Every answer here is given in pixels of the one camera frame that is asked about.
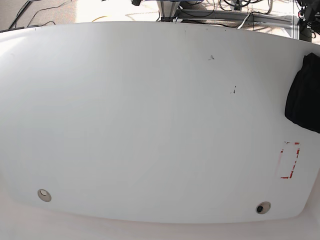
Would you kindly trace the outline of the black t-shirt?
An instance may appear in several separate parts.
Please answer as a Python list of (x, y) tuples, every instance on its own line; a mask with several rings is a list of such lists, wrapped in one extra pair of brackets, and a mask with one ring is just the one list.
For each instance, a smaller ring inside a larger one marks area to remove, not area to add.
[(316, 54), (304, 56), (289, 89), (284, 115), (304, 129), (320, 132), (320, 57)]

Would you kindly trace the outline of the red tape rectangle marking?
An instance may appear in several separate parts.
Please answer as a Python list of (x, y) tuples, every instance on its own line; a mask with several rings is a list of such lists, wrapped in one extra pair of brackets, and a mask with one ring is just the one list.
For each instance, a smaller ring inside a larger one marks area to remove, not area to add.
[(299, 142), (284, 142), (280, 151), (277, 175), (281, 179), (291, 179), (299, 157), (301, 144)]

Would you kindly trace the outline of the right table grommet hole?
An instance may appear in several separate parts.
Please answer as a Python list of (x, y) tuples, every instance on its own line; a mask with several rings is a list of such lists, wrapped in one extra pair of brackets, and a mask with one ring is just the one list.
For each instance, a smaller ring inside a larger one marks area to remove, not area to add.
[(268, 201), (264, 201), (256, 206), (255, 211), (259, 215), (264, 215), (270, 210), (270, 208), (271, 208), (271, 203)]

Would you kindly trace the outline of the table grommet hole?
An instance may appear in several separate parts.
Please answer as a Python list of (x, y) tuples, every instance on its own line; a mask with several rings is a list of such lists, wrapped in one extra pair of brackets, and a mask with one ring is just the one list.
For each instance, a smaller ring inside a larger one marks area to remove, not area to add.
[(39, 189), (37, 191), (37, 195), (44, 202), (48, 203), (52, 200), (51, 194), (48, 191), (46, 191), (45, 189)]
[(268, 201), (264, 201), (256, 206), (255, 211), (259, 215), (264, 215), (270, 210), (270, 208), (271, 208), (271, 203)]

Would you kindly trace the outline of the left table grommet hole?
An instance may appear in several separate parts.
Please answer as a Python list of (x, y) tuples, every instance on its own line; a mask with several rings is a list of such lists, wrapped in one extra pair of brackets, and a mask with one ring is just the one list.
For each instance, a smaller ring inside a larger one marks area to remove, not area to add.
[(44, 202), (48, 203), (52, 200), (51, 194), (48, 191), (46, 191), (45, 189), (39, 189), (37, 191), (37, 195)]

